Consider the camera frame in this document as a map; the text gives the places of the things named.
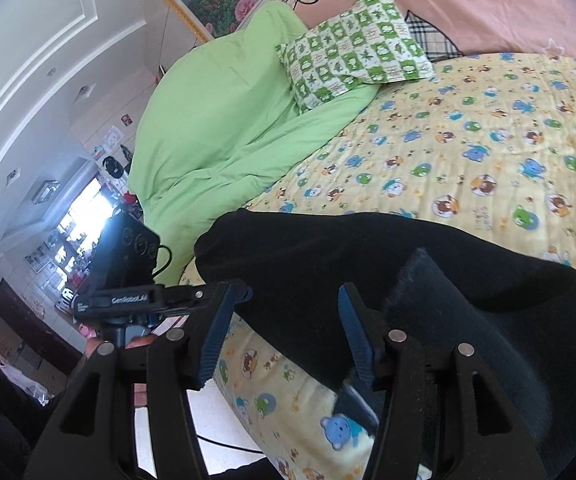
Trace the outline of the person's left hand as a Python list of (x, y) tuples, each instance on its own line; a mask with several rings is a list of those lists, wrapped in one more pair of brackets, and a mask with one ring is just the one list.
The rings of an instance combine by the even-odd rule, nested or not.
[[(125, 349), (134, 349), (140, 347), (147, 347), (152, 344), (158, 336), (156, 334), (148, 334), (146, 336), (135, 337), (130, 342), (125, 344)], [(90, 358), (96, 349), (102, 344), (99, 338), (90, 338), (86, 341), (84, 356), (86, 359)], [(134, 393), (134, 408), (146, 408), (147, 406), (147, 385), (135, 384), (133, 387)]]

